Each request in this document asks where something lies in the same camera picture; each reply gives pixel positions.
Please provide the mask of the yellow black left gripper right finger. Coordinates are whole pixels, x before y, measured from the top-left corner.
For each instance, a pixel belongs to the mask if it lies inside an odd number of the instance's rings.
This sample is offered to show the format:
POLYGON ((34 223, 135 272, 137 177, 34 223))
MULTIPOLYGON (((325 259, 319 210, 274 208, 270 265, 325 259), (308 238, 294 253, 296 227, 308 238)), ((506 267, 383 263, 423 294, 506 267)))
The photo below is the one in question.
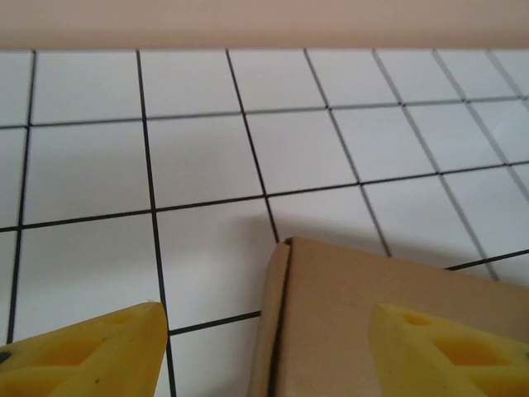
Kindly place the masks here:
POLYGON ((382 397, 529 397, 529 344, 376 304, 369 343, 382 397))

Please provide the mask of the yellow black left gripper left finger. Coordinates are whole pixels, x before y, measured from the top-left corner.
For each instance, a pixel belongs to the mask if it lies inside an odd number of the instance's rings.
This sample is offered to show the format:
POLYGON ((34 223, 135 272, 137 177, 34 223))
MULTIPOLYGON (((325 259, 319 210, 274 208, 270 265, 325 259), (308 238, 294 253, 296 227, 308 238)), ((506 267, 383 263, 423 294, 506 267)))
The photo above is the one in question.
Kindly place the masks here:
POLYGON ((0 347, 0 397, 155 397, 164 307, 137 304, 0 347))

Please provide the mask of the brown cardboard paper box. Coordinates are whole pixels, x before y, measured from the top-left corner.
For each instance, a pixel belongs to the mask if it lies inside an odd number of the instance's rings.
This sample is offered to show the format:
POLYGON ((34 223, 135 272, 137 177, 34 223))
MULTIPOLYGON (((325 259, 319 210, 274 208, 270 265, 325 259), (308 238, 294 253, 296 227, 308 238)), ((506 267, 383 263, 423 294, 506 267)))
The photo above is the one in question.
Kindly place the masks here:
POLYGON ((247 397, 382 397, 376 304, 529 344, 529 289, 294 237, 270 258, 247 397))

